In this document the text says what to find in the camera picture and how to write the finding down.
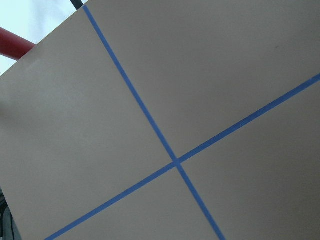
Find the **red cylinder tube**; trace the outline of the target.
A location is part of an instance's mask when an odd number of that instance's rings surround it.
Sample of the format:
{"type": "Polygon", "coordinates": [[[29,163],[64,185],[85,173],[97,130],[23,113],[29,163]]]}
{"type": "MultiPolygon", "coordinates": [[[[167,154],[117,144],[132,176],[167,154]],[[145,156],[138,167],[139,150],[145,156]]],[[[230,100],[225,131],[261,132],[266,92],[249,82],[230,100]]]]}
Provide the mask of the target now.
{"type": "Polygon", "coordinates": [[[15,61],[20,60],[36,45],[4,28],[0,28],[0,54],[15,61]]]}

